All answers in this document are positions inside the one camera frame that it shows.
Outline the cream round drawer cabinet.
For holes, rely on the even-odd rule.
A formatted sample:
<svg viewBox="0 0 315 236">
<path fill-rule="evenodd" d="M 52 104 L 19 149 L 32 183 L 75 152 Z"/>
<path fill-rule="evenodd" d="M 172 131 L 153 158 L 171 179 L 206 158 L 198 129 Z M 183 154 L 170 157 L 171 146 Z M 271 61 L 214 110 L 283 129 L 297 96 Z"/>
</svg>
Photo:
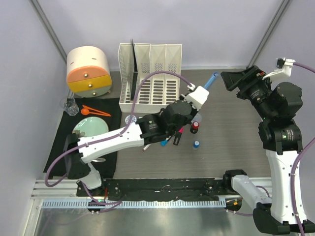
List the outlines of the cream round drawer cabinet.
<svg viewBox="0 0 315 236">
<path fill-rule="evenodd" d="M 112 78 L 105 53 L 94 46 L 72 49 L 67 55 L 66 82 L 84 98 L 98 97 L 111 90 Z"/>
</svg>

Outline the cream perforated file organizer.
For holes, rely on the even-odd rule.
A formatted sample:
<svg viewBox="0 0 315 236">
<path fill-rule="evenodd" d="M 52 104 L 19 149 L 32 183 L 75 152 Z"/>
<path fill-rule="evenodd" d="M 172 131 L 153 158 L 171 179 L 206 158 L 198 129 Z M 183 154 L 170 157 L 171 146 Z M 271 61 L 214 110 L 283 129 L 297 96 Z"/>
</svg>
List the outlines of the cream perforated file organizer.
<svg viewBox="0 0 315 236">
<path fill-rule="evenodd" d="M 169 71 L 181 73 L 181 44 L 135 43 L 138 68 L 137 85 L 150 73 Z M 131 43 L 121 43 L 118 49 L 121 74 L 121 95 L 119 106 L 123 113 L 130 113 L 133 101 L 130 100 L 133 73 L 133 55 Z M 151 114 L 158 112 L 179 97 L 180 79 L 169 74 L 150 77 L 141 87 L 134 112 Z"/>
</svg>

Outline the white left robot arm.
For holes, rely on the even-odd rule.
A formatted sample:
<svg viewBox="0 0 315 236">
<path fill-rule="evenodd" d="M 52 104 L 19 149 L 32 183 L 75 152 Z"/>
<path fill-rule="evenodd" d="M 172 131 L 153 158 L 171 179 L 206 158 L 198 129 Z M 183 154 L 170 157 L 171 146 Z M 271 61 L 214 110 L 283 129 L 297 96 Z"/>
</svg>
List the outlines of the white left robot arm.
<svg viewBox="0 0 315 236">
<path fill-rule="evenodd" d="M 121 129 L 83 138 L 68 135 L 64 145 L 66 177 L 82 181 L 92 195 L 100 196 L 105 184 L 99 171 L 91 164 L 93 160 L 122 149 L 154 144 L 173 137 L 183 126 L 191 124 L 206 100 L 206 97 L 192 92 L 181 95 L 179 100 L 159 112 L 145 115 Z"/>
</svg>

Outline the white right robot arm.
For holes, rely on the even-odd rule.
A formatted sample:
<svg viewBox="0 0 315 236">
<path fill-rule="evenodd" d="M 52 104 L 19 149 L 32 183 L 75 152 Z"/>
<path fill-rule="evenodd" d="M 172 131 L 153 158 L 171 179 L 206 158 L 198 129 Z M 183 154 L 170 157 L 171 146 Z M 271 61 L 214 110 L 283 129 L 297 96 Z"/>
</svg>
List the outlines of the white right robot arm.
<svg viewBox="0 0 315 236">
<path fill-rule="evenodd" d="M 270 235 L 291 232 L 305 235 L 315 231 L 305 214 L 299 177 L 299 160 L 304 152 L 302 133 L 294 121 L 302 107 L 302 90 L 290 82 L 271 87 L 272 76 L 252 66 L 240 72 L 222 72 L 228 91 L 251 102 L 261 117 L 258 133 L 271 171 L 272 196 L 263 196 L 241 170 L 228 171 L 222 182 L 227 194 L 238 192 L 251 206 L 257 229 Z"/>
</svg>

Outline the blue plastic folder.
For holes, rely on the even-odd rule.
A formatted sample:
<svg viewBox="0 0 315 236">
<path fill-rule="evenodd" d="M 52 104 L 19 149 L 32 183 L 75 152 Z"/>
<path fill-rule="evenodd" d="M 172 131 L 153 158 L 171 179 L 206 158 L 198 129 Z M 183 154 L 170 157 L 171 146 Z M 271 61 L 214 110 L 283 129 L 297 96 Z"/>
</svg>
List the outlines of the blue plastic folder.
<svg viewBox="0 0 315 236">
<path fill-rule="evenodd" d="M 203 87 L 206 90 L 208 90 L 210 88 L 210 86 L 214 83 L 214 81 L 217 79 L 217 77 L 218 77 L 218 73 L 214 72 Z"/>
</svg>

